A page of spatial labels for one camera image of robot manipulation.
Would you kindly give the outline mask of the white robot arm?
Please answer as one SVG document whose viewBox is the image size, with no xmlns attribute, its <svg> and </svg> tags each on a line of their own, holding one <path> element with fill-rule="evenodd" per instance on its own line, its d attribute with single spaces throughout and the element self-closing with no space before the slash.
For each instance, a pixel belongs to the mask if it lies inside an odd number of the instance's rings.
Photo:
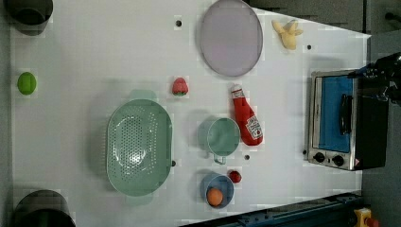
<svg viewBox="0 0 401 227">
<path fill-rule="evenodd" d="M 400 105 L 400 62 L 400 53 L 393 53 L 352 71 L 347 78 L 361 82 L 360 96 Z"/>
</svg>

